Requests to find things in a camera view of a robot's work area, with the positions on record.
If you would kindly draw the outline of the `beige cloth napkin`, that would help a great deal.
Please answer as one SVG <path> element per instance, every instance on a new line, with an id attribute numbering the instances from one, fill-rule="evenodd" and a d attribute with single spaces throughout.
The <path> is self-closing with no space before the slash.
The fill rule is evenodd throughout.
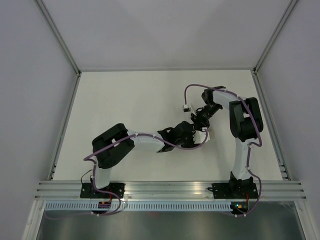
<path id="1" fill-rule="evenodd" d="M 214 132 L 212 130 L 208 130 L 208 141 L 212 140 L 214 138 Z"/>

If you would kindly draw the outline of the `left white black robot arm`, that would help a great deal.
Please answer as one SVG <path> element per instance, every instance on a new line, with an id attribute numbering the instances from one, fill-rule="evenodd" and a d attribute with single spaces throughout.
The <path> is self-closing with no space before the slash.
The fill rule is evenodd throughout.
<path id="1" fill-rule="evenodd" d="M 194 125 L 183 121 L 176 127 L 167 127 L 154 133 L 142 133 L 128 130 L 123 123 L 118 123 L 94 138 L 92 151 L 96 153 L 97 167 L 91 191 L 98 198 L 109 193 L 111 171 L 129 152 L 133 150 L 166 153 L 176 147 L 191 149 L 200 145 L 200 138 Z"/>

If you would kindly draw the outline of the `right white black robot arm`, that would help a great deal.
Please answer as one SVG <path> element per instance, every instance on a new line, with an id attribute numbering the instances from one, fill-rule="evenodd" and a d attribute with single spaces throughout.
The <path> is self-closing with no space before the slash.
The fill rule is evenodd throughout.
<path id="1" fill-rule="evenodd" d="M 253 146 L 261 147 L 264 129 L 258 100 L 241 98 L 224 86 L 206 88 L 201 95 L 205 106 L 191 113 L 196 129 L 209 128 L 210 118 L 218 111 L 229 111 L 229 128 L 235 138 L 235 160 L 227 183 L 213 183 L 207 189 L 214 199 L 258 199 L 260 193 L 254 178 L 261 179 L 250 168 Z"/>

